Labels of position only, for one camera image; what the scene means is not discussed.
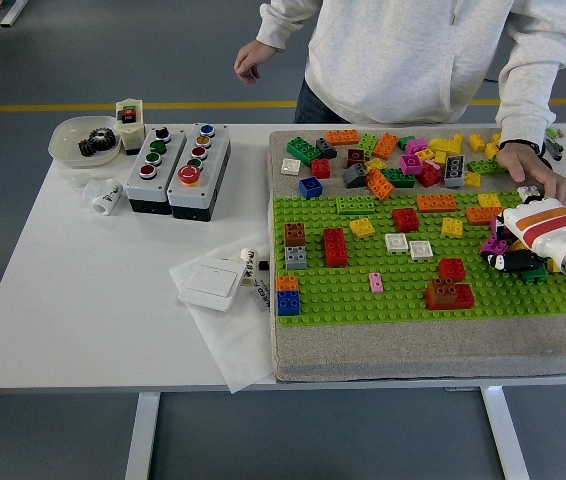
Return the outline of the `person's left hand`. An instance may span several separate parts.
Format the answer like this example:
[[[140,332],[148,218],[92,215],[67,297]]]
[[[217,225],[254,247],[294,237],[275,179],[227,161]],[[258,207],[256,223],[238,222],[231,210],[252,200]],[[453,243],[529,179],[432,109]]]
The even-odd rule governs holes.
[[[546,166],[531,146],[504,144],[497,154],[497,162],[509,172],[513,181],[534,180],[542,186],[546,197],[566,205],[566,178]]]

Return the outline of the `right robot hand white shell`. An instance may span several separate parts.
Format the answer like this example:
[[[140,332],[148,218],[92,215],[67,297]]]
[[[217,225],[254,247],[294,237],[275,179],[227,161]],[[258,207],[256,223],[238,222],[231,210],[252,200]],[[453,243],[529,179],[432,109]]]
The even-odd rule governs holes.
[[[524,249],[482,253],[492,268],[507,273],[533,271],[552,259],[566,275],[566,207],[559,200],[544,198],[504,209],[496,226],[520,240]]]

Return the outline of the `person's right hand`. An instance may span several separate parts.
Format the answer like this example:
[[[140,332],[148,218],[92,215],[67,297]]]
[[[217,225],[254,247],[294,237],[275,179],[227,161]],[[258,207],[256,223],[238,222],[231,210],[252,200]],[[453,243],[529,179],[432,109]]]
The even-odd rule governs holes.
[[[234,73],[242,83],[253,85],[260,79],[259,67],[270,61],[277,53],[276,48],[253,40],[238,51]]]

